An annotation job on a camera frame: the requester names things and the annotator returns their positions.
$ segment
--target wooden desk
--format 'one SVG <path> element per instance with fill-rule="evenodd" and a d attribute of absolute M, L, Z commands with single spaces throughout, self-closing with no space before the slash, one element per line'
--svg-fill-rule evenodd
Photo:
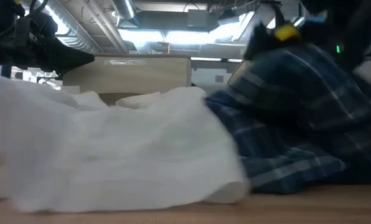
<path fill-rule="evenodd" d="M 0 224 L 342 224 L 371 223 L 371 186 L 316 187 L 295 195 L 251 195 L 237 205 L 187 205 L 159 211 L 22 214 L 0 201 Z"/>

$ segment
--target ceiling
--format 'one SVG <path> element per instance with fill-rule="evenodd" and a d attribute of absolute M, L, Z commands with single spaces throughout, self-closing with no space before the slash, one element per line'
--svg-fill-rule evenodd
<path fill-rule="evenodd" d="M 93 19 L 89 10 L 84 7 L 84 0 L 50 0 L 58 1 L 77 21 L 79 26 L 84 28 L 86 33 L 94 40 L 95 44 L 106 53 L 119 53 L 114 44 L 108 39 L 97 22 Z M 95 0 L 100 9 L 102 9 L 109 19 L 109 22 L 116 27 L 117 17 L 112 12 L 112 0 Z M 188 9 L 196 9 L 197 5 L 200 9 L 206 9 L 231 5 L 245 4 L 248 0 L 194 0 L 190 4 L 187 0 L 133 0 L 135 6 L 142 11 L 170 11 L 182 12 Z M 298 1 L 283 0 L 282 12 L 285 19 L 291 20 L 298 16 Z M 269 7 L 261 6 L 254 14 L 249 25 L 245 28 L 241 37 L 236 41 L 228 41 L 220 44 L 171 44 L 171 54 L 186 54 L 194 57 L 221 57 L 221 58 L 242 58 L 245 45 L 251 35 L 254 24 L 263 22 L 268 24 L 274 17 L 274 13 Z M 131 42 L 126 42 L 130 53 L 136 52 L 134 45 Z M 156 48 L 156 44 L 152 43 L 152 48 Z"/>

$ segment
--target blue plaid shirt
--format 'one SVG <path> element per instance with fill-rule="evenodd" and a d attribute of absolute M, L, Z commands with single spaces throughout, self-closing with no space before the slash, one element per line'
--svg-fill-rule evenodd
<path fill-rule="evenodd" d="M 371 86 L 314 45 L 271 51 L 206 98 L 254 192 L 371 181 Z"/>

